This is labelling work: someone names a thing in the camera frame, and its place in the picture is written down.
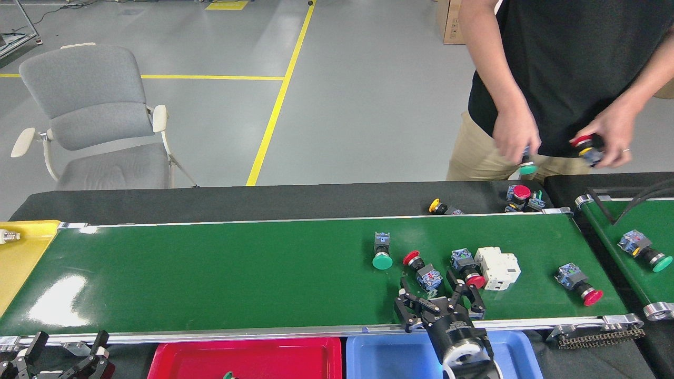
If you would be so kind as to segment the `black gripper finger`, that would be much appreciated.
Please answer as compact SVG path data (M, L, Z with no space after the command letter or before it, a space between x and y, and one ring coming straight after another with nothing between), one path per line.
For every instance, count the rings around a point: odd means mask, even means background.
M112 364L108 351L109 333L100 330L91 348L91 354L60 374L59 378L111 378Z
M39 331L29 346L20 350L13 360L2 361L1 378L32 378L32 364L40 357L48 339L49 334Z

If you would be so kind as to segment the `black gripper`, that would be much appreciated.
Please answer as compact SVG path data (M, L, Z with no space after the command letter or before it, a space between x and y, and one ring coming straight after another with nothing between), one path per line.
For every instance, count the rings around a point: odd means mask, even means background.
M452 296L430 300L411 293L405 277L394 300L395 312L405 333L426 329L437 356L478 356L489 354L489 339L482 328L476 328L472 319L484 319L486 307L475 285L467 284L447 269L446 278Z

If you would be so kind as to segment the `person's right hand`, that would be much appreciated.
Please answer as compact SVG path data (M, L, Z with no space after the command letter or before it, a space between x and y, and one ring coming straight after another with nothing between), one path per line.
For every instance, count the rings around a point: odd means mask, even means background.
M499 110L492 137L499 154L513 165L521 163L526 148L536 154L541 146L536 121L526 105Z

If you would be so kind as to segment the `person's left hand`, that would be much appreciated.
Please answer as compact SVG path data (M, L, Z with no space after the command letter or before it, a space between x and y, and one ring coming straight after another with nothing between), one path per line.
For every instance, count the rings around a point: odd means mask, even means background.
M596 168L616 168L632 160L630 145L637 115L644 103L619 98L602 111L587 127L582 128L570 142L582 136L597 134L604 142L603 159Z

